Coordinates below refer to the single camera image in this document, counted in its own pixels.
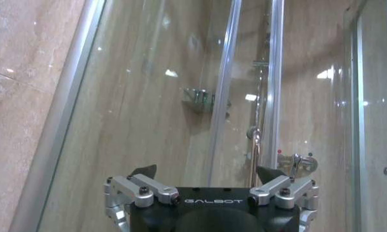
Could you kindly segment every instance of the beige marble wall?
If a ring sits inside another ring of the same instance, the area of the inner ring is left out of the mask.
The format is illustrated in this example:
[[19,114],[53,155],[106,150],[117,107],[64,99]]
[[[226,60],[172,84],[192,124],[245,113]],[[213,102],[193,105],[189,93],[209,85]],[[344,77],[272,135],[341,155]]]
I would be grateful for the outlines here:
[[0,232],[7,231],[84,0],[0,0]]
[[279,149],[285,155],[312,152],[319,162],[311,175],[320,186],[315,232],[345,231],[341,65],[348,4],[285,1]]

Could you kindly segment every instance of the shower mixer tap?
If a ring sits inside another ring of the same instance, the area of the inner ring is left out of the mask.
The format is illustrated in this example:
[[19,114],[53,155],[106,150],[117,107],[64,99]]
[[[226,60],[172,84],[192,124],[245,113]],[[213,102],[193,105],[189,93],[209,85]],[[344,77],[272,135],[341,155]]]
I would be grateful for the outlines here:
[[289,177],[304,177],[315,172],[317,168],[317,161],[312,157],[312,153],[308,153],[307,157],[299,154],[285,156],[277,154],[277,169],[289,174]]
[[153,180],[156,165],[104,183],[105,214],[121,232],[307,232],[316,217],[319,187],[257,167],[253,188],[190,188]]

